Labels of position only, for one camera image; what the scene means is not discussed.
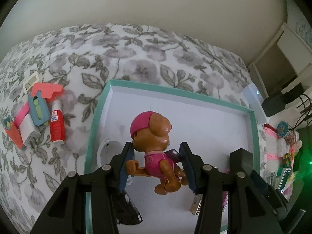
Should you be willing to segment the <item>coral toy gun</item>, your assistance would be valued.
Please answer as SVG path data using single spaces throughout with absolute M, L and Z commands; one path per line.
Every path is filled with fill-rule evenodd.
M 38 92 L 41 92 L 41 97 L 50 103 L 61 97 L 65 90 L 60 84 L 38 82 L 33 85 L 30 96 L 34 97 Z

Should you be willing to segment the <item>grey floral blanket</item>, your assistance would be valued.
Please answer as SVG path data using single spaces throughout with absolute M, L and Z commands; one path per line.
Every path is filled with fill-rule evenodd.
M 20 150 L 1 131 L 1 207 L 19 233 L 29 233 L 70 170 L 83 172 L 89 130 L 111 79 L 196 92 L 247 106 L 251 82 L 244 61 L 198 39 L 146 25 L 85 24 L 35 36 L 1 61 L 1 117 L 15 118 L 27 100 L 23 82 L 64 87 L 66 143 L 53 146 L 48 127 Z

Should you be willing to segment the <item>white rectangular clip part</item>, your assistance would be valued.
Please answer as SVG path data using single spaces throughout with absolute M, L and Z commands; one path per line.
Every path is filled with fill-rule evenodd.
M 28 92 L 30 92 L 34 84 L 40 81 L 41 79 L 40 79 L 39 73 L 37 71 L 32 73 L 27 79 L 23 81 L 24 93 L 27 94 Z

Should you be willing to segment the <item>blue toy gun green slider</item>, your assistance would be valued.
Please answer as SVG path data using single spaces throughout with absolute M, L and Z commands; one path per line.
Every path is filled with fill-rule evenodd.
M 32 97 L 31 94 L 28 95 L 28 105 L 34 125 L 48 126 L 50 111 L 46 100 L 41 96 L 41 90 L 39 90 L 34 97 Z

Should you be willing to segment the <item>smartphone on stand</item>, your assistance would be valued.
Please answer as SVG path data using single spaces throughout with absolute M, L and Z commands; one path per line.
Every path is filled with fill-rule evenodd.
M 291 176 L 292 171 L 293 170 L 291 167 L 282 169 L 281 175 L 279 177 L 278 186 L 277 186 L 277 189 L 280 193 L 283 193 L 285 186 L 287 184 L 287 180 Z

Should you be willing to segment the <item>grey phone stand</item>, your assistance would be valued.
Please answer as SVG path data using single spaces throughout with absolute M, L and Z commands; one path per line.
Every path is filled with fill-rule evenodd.
M 281 182 L 281 175 L 277 175 L 276 172 L 267 171 L 266 182 L 274 189 L 278 189 Z

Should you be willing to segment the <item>glitter candy tube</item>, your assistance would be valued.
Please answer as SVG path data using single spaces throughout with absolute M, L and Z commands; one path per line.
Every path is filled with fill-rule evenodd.
M 278 123 L 277 134 L 290 143 L 299 141 L 298 133 L 286 121 Z

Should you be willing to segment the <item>pink plastic band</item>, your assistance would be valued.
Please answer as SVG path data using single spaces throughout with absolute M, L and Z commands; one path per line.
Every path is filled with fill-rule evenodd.
M 21 123 L 23 122 L 23 119 L 29 113 L 29 111 L 30 111 L 29 104 L 28 102 L 26 102 L 22 106 L 21 110 L 17 113 L 17 116 L 14 119 L 14 124 L 16 127 L 19 127 L 21 125 Z

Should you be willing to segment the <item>magenta lighter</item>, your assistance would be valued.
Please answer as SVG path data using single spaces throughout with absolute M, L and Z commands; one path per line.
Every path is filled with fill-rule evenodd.
M 223 191 L 222 195 L 223 195 L 222 211 L 224 212 L 226 207 L 227 207 L 227 204 L 228 204 L 228 192 L 227 191 Z

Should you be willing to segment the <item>orange blue toy knife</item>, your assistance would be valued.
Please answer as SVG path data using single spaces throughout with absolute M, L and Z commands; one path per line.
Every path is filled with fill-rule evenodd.
M 22 141 L 21 134 L 19 129 L 15 126 L 15 123 L 10 115 L 6 115 L 3 119 L 4 130 L 13 143 L 19 148 L 20 150 L 24 150 L 26 147 Z

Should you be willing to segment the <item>white charger block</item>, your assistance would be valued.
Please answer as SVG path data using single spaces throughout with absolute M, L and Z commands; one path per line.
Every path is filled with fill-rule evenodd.
M 36 139 L 41 136 L 38 127 L 33 123 L 31 115 L 28 113 L 25 115 L 23 121 L 19 126 L 22 141 L 25 146 L 30 147 Z

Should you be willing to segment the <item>white smartwatch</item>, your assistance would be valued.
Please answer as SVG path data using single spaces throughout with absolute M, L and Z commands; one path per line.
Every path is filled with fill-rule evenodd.
M 123 145 L 118 141 L 112 141 L 110 139 L 103 140 L 96 155 L 97 166 L 109 164 L 115 155 L 122 152 Z

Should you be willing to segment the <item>white small case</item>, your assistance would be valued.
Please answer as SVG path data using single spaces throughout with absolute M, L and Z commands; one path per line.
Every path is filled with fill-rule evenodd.
M 277 155 L 278 157 L 284 157 L 286 154 L 289 153 L 289 146 L 284 138 L 279 138 L 277 140 Z

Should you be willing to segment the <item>teal shallow cardboard tray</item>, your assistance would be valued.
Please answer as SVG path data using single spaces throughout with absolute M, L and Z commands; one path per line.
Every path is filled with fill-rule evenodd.
M 253 168 L 260 169 L 260 143 L 253 111 L 223 100 L 174 88 L 112 80 L 104 88 L 91 125 L 85 173 L 98 169 L 100 143 L 110 139 L 123 146 L 131 140 L 133 119 L 144 111 L 170 120 L 170 147 L 187 142 L 203 162 L 221 172 L 229 169 L 230 153 L 243 148 L 253 153 Z M 134 177 L 125 189 L 142 216 L 135 226 L 119 225 L 120 233 L 193 233 L 197 216 L 190 212 L 194 193 L 187 186 L 157 195 L 155 177 Z

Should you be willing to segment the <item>white power strip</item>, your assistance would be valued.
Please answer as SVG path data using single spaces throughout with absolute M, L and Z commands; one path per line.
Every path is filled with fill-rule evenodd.
M 264 101 L 263 97 L 261 96 L 258 88 L 252 82 L 247 85 L 243 90 L 242 93 L 250 105 L 250 109 L 254 111 L 257 121 L 260 125 L 264 125 L 269 121 L 269 118 L 266 116 L 263 108 L 262 103 Z

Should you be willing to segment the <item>black power adapter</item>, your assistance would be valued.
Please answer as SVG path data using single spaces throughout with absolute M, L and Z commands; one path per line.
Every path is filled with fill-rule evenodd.
M 285 98 L 283 94 L 278 94 L 266 98 L 262 103 L 262 108 L 267 117 L 271 117 L 285 109 Z

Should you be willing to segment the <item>black toy car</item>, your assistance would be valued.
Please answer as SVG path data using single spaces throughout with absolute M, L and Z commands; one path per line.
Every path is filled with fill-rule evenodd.
M 125 190 L 114 195 L 113 205 L 117 224 L 133 226 L 142 223 L 141 214 Z

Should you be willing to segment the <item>pink white crochet mat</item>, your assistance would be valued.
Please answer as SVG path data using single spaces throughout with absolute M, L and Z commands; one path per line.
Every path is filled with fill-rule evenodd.
M 278 170 L 280 166 L 280 159 L 277 155 L 277 140 L 280 138 L 276 132 L 276 130 L 269 124 L 264 125 L 264 132 L 265 132 L 265 140 L 266 140 L 266 148 L 264 150 L 264 158 L 266 160 L 266 167 L 264 171 L 264 179 L 266 180 L 267 171 L 276 172 L 278 175 Z M 292 183 L 295 180 L 295 175 L 291 174 L 291 176 L 287 180 L 287 184 L 283 191 L 283 195 L 290 199 L 292 193 Z

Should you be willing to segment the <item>colourful small toys pile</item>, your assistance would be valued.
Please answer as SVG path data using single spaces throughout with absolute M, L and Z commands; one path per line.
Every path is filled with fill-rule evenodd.
M 279 157 L 280 159 L 280 166 L 278 170 L 278 175 L 281 175 L 283 168 L 291 167 L 293 168 L 295 157 L 299 153 L 299 150 L 302 147 L 302 140 L 294 142 L 291 146 L 289 146 L 289 153 L 286 154 L 284 157 Z

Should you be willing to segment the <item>brown pink puppy toy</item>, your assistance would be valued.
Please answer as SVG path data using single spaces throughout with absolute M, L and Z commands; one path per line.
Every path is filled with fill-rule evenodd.
M 154 188 L 159 195 L 176 192 L 188 184 L 184 170 L 177 165 L 179 158 L 165 152 L 170 144 L 171 130 L 169 119 L 152 111 L 138 114 L 130 127 L 133 148 L 144 153 L 144 166 L 140 167 L 136 160 L 127 161 L 127 173 L 160 179 Z

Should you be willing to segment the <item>red glue bottle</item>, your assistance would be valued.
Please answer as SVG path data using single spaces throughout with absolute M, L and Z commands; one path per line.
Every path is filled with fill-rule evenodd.
M 56 99 L 52 103 L 50 117 L 50 137 L 52 143 L 56 145 L 65 143 L 65 122 L 62 112 L 62 103 L 59 99 Z

